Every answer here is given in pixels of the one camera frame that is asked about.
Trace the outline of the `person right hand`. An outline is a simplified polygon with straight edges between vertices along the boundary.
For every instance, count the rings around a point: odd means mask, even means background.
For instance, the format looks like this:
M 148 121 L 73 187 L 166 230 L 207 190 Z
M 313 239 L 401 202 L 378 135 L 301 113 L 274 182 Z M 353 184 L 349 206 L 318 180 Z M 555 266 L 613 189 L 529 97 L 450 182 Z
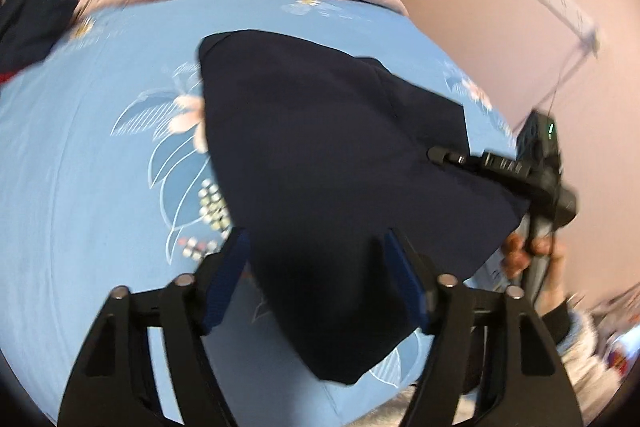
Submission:
M 566 250 L 551 235 L 537 237 L 530 247 L 532 251 L 529 253 L 525 249 L 524 237 L 512 232 L 501 247 L 502 269 L 509 280 L 514 280 L 529 267 L 534 256 L 550 258 L 547 276 L 535 303 L 535 309 L 542 317 L 565 301 Z

